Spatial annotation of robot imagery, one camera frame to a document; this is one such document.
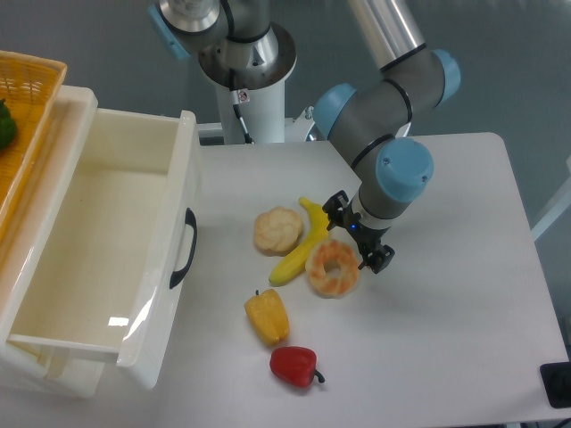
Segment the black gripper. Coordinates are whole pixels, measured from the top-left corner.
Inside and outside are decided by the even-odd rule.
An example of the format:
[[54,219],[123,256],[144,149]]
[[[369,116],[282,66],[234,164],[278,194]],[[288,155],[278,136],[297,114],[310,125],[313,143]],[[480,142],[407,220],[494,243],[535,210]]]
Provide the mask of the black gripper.
[[362,262],[358,269],[368,268],[374,274],[380,273],[391,263],[395,251],[389,245],[382,244],[382,238],[388,228],[375,229],[366,226],[359,213],[353,212],[345,191],[332,195],[322,206],[327,215],[327,230],[335,227],[346,229],[357,243]]

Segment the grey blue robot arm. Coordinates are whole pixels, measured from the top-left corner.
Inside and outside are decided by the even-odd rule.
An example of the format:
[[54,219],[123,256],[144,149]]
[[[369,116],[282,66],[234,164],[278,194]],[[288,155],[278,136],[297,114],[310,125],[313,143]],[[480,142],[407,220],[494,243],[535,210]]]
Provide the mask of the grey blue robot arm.
[[[350,9],[380,82],[365,92],[348,84],[329,89],[309,126],[361,182],[354,196],[339,192],[325,203],[329,224],[348,232],[364,267],[380,272],[394,255],[383,235],[434,172],[430,152],[405,128],[453,96],[461,76],[447,52],[426,47],[404,2],[352,1]],[[268,2],[158,1],[148,14],[172,56],[197,56],[216,90],[226,144],[285,141],[285,82],[297,53],[291,35],[271,20]]]

